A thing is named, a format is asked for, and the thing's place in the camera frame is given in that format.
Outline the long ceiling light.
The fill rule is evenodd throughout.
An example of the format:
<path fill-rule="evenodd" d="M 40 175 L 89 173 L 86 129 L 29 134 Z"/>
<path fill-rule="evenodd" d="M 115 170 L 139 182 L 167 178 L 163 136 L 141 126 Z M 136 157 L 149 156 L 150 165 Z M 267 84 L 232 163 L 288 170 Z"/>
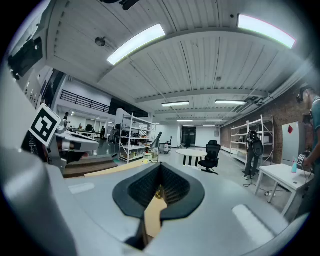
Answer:
<path fill-rule="evenodd" d="M 164 108 L 168 107 L 178 107 L 178 106 L 189 106 L 190 102 L 186 101 L 175 101 L 175 102 L 166 102 L 161 104 Z"/>
<path fill-rule="evenodd" d="M 241 101 L 241 100 L 216 100 L 215 104 L 217 104 L 217 105 L 238 105 L 238 106 L 243 106 L 243 105 L 246 105 L 247 103 L 245 101 Z"/>
<path fill-rule="evenodd" d="M 285 31 L 268 22 L 248 15 L 239 14 L 237 26 L 240 29 L 255 32 L 257 34 L 271 38 L 272 40 L 277 41 L 278 43 L 286 46 L 289 49 L 292 49 L 296 43 L 296 39 Z"/>
<path fill-rule="evenodd" d="M 160 24 L 156 24 L 152 27 L 145 29 L 139 34 L 135 35 L 127 42 L 125 42 L 122 46 L 120 46 L 115 52 L 113 52 L 108 58 L 107 61 L 111 65 L 116 65 L 123 58 L 127 57 L 135 50 L 159 39 L 166 35 L 162 26 Z"/>

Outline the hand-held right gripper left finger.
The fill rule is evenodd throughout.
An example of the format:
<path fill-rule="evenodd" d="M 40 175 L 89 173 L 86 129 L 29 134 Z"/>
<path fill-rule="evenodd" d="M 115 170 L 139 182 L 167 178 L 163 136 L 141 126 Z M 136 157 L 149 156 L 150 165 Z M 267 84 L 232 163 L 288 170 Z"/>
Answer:
<path fill-rule="evenodd" d="M 66 230 L 51 231 L 58 242 L 50 241 L 53 256 L 161 256 L 161 246 L 153 240 L 145 249 L 133 243 L 142 234 L 141 219 L 125 215 L 113 199 L 115 186 L 156 164 L 83 178 L 64 179 L 48 167 L 50 188 L 59 224 Z"/>

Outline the white cabinet red diamond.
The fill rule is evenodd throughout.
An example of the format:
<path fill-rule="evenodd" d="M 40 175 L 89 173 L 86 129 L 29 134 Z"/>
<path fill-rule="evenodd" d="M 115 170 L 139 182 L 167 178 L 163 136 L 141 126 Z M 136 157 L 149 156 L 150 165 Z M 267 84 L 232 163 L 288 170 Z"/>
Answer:
<path fill-rule="evenodd" d="M 292 167 L 293 160 L 305 151 L 305 147 L 305 125 L 302 122 L 284 124 L 282 126 L 281 163 Z"/>

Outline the black office chair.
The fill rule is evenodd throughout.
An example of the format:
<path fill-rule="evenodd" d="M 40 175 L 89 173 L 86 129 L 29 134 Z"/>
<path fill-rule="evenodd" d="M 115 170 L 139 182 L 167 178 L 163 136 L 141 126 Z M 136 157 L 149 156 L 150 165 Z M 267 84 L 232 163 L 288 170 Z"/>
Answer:
<path fill-rule="evenodd" d="M 214 171 L 215 167 L 218 167 L 219 164 L 219 152 L 221 150 L 221 145 L 218 144 L 217 140 L 210 140 L 206 145 L 206 153 L 204 160 L 198 162 L 201 167 L 204 167 L 201 171 L 219 175 Z"/>

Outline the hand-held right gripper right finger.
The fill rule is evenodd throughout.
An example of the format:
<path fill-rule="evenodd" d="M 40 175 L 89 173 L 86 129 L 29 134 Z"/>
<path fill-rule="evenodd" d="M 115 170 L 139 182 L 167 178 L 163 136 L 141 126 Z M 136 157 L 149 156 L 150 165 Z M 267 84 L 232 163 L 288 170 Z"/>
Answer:
<path fill-rule="evenodd" d="M 270 204 L 222 176 L 174 165 L 197 179 L 204 199 L 188 217 L 164 221 L 144 252 L 149 256 L 241 256 L 288 227 Z"/>

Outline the white rectangular table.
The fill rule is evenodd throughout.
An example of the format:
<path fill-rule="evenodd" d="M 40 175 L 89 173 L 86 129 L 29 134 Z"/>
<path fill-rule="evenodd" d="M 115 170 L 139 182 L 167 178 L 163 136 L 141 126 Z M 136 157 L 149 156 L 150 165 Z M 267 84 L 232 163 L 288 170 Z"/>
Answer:
<path fill-rule="evenodd" d="M 306 172 L 301 169 L 297 169 L 297 171 L 293 173 L 292 167 L 285 164 L 260 166 L 259 176 L 254 193 L 255 196 L 258 194 L 264 176 L 271 178 L 275 182 L 268 203 L 272 201 L 278 185 L 287 189 L 291 193 L 288 202 L 281 212 L 281 214 L 285 216 L 298 193 L 311 184 L 315 175 L 311 172 Z"/>

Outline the black balcony railing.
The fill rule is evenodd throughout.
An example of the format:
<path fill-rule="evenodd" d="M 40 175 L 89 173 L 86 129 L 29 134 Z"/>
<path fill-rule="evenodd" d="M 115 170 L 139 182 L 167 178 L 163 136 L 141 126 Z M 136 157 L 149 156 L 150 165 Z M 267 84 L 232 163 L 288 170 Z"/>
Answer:
<path fill-rule="evenodd" d="M 75 105 L 80 105 L 82 107 L 86 107 L 103 113 L 109 113 L 110 111 L 110 107 L 108 105 L 80 96 L 67 90 L 62 90 L 60 99 L 73 103 Z"/>

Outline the round white table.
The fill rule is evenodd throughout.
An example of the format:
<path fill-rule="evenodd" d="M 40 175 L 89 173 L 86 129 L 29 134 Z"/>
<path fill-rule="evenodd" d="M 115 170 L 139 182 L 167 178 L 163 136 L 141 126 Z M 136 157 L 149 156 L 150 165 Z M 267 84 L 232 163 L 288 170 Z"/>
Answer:
<path fill-rule="evenodd" d="M 207 152 L 196 149 L 178 149 L 176 154 L 178 164 L 192 167 L 198 167 L 198 162 L 208 155 Z"/>

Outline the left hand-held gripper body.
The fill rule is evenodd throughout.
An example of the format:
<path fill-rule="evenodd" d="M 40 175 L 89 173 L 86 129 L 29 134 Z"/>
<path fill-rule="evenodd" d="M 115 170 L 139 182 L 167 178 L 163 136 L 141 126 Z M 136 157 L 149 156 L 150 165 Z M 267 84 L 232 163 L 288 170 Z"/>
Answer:
<path fill-rule="evenodd" d="M 41 104 L 21 148 L 64 171 L 67 164 L 78 162 L 87 153 L 97 150 L 99 143 L 68 131 L 66 121 L 46 104 Z"/>

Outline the black desk lamp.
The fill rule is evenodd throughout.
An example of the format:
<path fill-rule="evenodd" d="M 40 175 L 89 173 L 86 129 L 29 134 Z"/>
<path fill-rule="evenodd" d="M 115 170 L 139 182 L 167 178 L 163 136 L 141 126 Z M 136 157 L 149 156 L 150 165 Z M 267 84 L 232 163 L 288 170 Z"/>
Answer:
<path fill-rule="evenodd" d="M 157 153 L 157 162 L 159 162 L 159 153 L 160 153 L 160 138 L 162 136 L 162 132 L 159 132 L 158 136 L 154 140 L 154 142 L 151 144 L 150 148 L 155 149 L 155 152 Z"/>

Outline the white metal shelf rack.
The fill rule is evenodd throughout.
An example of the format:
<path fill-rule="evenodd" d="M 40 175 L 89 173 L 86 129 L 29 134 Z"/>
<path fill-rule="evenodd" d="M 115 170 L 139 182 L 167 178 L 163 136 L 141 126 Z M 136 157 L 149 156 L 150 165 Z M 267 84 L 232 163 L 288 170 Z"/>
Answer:
<path fill-rule="evenodd" d="M 260 154 L 258 166 L 272 165 L 275 144 L 274 118 L 261 116 L 254 121 L 246 121 L 240 126 L 230 129 L 230 156 L 236 160 L 247 162 L 245 144 L 253 147 Z"/>
<path fill-rule="evenodd" d="M 144 158 L 156 138 L 157 124 L 125 114 L 119 132 L 118 159 L 129 164 Z"/>

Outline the dark wooden bench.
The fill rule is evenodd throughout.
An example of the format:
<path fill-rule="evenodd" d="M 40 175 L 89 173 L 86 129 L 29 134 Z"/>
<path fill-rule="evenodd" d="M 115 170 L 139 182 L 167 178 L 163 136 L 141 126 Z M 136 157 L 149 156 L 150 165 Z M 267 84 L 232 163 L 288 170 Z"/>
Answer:
<path fill-rule="evenodd" d="M 112 157 L 89 158 L 84 157 L 78 162 L 68 163 L 62 173 L 64 178 L 82 177 L 85 174 L 95 173 L 117 167 Z"/>

